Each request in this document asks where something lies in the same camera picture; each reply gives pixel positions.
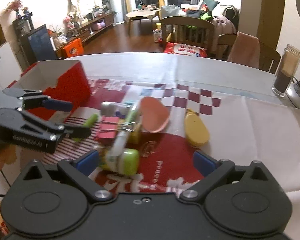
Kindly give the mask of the person's left hand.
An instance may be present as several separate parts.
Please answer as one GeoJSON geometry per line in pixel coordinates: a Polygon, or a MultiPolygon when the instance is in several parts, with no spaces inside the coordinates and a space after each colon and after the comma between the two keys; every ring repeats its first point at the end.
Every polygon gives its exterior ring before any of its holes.
{"type": "Polygon", "coordinates": [[[17,159],[15,145],[7,145],[0,149],[0,170],[5,165],[13,164],[17,159]]]}

